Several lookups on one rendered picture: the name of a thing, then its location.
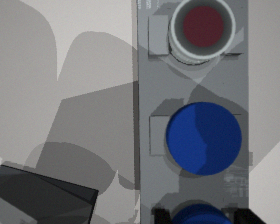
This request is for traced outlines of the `grey button panel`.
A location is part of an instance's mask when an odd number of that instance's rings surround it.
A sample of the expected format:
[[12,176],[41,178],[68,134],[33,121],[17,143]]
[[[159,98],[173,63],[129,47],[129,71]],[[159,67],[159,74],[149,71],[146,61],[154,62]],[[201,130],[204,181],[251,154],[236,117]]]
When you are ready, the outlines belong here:
[[90,224],[98,192],[0,165],[0,224]]

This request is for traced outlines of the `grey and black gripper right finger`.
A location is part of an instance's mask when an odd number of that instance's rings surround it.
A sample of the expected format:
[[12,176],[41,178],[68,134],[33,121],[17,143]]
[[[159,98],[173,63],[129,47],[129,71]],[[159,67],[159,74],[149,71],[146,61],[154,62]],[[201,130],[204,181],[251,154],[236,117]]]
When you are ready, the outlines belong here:
[[249,208],[238,208],[234,212],[234,224],[266,224]]

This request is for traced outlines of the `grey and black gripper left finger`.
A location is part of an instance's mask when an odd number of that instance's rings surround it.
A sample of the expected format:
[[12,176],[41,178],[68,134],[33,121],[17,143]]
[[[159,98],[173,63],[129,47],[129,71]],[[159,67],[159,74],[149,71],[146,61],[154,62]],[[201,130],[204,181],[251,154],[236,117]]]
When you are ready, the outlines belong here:
[[154,209],[154,224],[173,224],[169,211]]

